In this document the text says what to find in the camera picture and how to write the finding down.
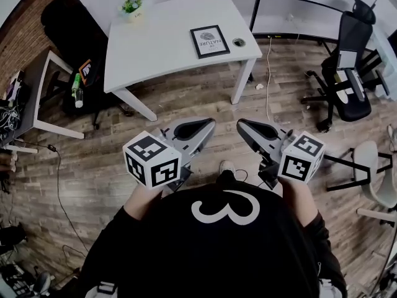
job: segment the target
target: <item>framed picture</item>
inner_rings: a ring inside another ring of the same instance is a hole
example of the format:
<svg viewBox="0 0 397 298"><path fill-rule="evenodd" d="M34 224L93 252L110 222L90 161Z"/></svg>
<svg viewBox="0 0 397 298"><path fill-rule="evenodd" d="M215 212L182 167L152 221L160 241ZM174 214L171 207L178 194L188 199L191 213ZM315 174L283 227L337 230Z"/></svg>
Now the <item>framed picture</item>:
<svg viewBox="0 0 397 298"><path fill-rule="evenodd" d="M198 58L229 54L230 50L219 25L190 30Z"/></svg>

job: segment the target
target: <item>black pole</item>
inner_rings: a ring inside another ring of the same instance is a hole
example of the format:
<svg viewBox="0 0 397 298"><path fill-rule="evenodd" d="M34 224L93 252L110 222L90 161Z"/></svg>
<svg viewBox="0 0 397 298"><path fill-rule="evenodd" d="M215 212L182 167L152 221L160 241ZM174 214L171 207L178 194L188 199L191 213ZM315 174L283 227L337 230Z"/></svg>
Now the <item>black pole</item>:
<svg viewBox="0 0 397 298"><path fill-rule="evenodd" d="M252 32L256 20L256 14L258 13L259 3L261 0L255 0L254 10L252 12L251 23L249 24L249 30Z"/></svg>

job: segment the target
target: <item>black sleeve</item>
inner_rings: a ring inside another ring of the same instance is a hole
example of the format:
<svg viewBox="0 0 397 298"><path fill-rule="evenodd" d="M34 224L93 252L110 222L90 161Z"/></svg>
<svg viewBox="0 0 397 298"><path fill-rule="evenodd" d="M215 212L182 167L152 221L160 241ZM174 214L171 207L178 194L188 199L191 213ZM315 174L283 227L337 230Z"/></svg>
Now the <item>black sleeve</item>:
<svg viewBox="0 0 397 298"><path fill-rule="evenodd" d="M101 281L117 283L125 267L125 253L133 251L140 227L141 222L130 217L123 207L117 212L87 255L78 281L78 298L84 298Z"/></svg>
<svg viewBox="0 0 397 298"><path fill-rule="evenodd" d="M347 297L346 282L341 272L341 266L331 251L331 242L328 240L329 232L320 213L305 227L305 231L313 242L317 258L321 263L319 278L331 280L331 283L341 291L342 296Z"/></svg>

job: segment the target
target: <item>brick wall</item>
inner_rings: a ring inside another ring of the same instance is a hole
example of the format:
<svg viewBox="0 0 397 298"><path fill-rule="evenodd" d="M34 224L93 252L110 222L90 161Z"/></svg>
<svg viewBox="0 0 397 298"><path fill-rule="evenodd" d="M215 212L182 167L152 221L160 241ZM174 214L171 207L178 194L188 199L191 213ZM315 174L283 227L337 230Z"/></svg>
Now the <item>brick wall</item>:
<svg viewBox="0 0 397 298"><path fill-rule="evenodd" d="M25 68L42 50L55 46L44 33L40 16L52 0L21 0L0 29L0 94L16 71Z"/></svg>

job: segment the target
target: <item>chair wheel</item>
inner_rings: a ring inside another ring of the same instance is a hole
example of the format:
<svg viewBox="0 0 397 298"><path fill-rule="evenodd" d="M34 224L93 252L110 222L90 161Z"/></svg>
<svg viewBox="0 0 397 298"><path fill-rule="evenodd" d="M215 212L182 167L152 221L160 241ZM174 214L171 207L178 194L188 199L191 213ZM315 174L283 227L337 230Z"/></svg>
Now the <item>chair wheel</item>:
<svg viewBox="0 0 397 298"><path fill-rule="evenodd" d="M328 122L328 120L323 120L322 122L317 123L317 129L319 132L329 132L329 129L331 129L332 124Z"/></svg>

